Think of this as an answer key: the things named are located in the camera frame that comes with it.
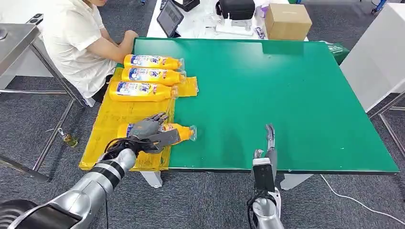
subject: man's arm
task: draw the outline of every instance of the man's arm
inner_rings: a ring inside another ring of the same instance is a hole
[[[113,41],[113,39],[111,39],[110,34],[108,33],[108,31],[105,28],[100,29],[101,32],[101,36],[104,37],[105,39],[107,39],[109,42],[113,43],[113,45],[117,46],[117,43],[115,43]]]
[[[117,44],[113,44],[102,36],[100,39],[90,44],[87,50],[117,63],[123,63],[125,56],[131,54],[136,37],[138,37],[136,32],[128,30],[125,32],[121,44],[116,46]]]

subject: silver robotic arm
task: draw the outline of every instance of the silver robotic arm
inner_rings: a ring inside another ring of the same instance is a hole
[[[122,150],[97,163],[70,190],[19,216],[9,229],[86,229],[106,198],[135,164],[136,154]]]
[[[8,229],[88,228],[107,197],[134,166],[139,151],[159,153],[164,146],[180,140],[176,129],[158,132],[167,118],[165,113],[159,113],[134,124],[129,136],[113,139],[100,161],[70,190],[46,204],[23,212]]]
[[[10,222],[8,229],[88,228],[108,196],[134,166],[139,151],[158,153],[164,146],[180,140],[176,129],[158,132],[165,119],[167,116],[160,113],[134,124],[129,136],[113,139],[107,145],[100,161],[70,190],[46,204],[37,206],[25,200],[25,209],[10,205],[2,208],[0,205],[0,228],[4,226],[2,224],[4,212],[6,214],[4,219]],[[280,221],[280,192],[274,185],[277,166],[274,129],[271,125],[267,125],[266,128],[267,153],[265,157],[261,157],[263,151],[257,150],[253,159],[256,194],[247,203],[249,225],[251,229],[284,229]],[[250,217],[250,212],[254,212],[253,218]]]
[[[277,173],[277,150],[275,132],[271,124],[266,125],[267,152],[256,150],[253,156],[256,193],[247,202],[247,217],[251,229],[284,229],[280,220],[281,194],[274,182]]]

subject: green table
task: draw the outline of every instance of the green table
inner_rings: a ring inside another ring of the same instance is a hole
[[[279,173],[398,172],[323,42],[139,38],[134,52],[184,58],[198,79],[174,118],[198,139],[172,147],[170,168],[250,170],[272,123]]]

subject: yellow bottle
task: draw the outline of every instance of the yellow bottle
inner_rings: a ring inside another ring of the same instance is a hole
[[[129,132],[134,127],[132,123],[124,123],[118,126],[117,137],[129,137]]]
[[[114,101],[122,102],[159,102],[177,97],[177,87],[156,83],[110,82],[109,95]]]
[[[125,68],[160,68],[184,70],[184,59],[174,59],[166,56],[129,54],[125,56],[124,66]]]
[[[165,86],[173,86],[175,83],[186,81],[186,72],[157,68],[126,68],[122,71],[121,79],[123,81],[161,83]]]
[[[131,129],[134,127],[133,124],[121,124],[118,127],[118,133],[117,133],[117,137],[128,137],[129,136],[129,132],[131,131]],[[180,135],[180,141],[176,142],[174,145],[185,141],[185,140],[192,140],[195,141],[197,139],[197,128],[192,125],[190,127],[187,126],[181,126],[179,124],[176,123],[169,123],[169,124],[163,124],[160,127],[160,131],[161,132],[166,132],[166,131],[170,131],[173,129],[177,129],[179,131],[179,135]]]
[[[173,129],[177,129],[180,134],[180,141],[175,144],[178,144],[185,140],[195,141],[197,139],[197,127],[194,125],[187,127],[187,126],[181,126],[176,123],[168,123],[168,124],[163,124],[161,127],[162,132],[170,131]]]

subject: cardboard box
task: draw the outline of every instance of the cardboard box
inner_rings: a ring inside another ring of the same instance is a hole
[[[265,25],[269,40],[303,41],[312,21],[304,5],[270,3]]]

